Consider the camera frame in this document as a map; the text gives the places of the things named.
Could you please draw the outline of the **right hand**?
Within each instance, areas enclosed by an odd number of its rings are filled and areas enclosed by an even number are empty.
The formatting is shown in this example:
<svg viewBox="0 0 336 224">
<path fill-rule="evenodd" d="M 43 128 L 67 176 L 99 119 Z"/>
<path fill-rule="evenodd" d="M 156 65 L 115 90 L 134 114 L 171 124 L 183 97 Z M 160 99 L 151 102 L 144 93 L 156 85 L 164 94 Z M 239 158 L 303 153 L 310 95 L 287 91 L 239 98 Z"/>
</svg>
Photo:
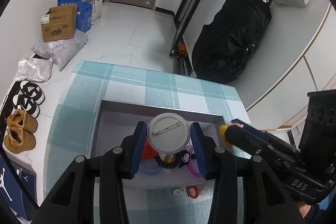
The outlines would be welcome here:
<svg viewBox="0 0 336 224">
<path fill-rule="evenodd" d="M 306 204 L 304 201 L 296 201 L 295 203 L 301 216 L 305 218 L 308 212 L 310 211 L 311 206 Z"/>
</svg>

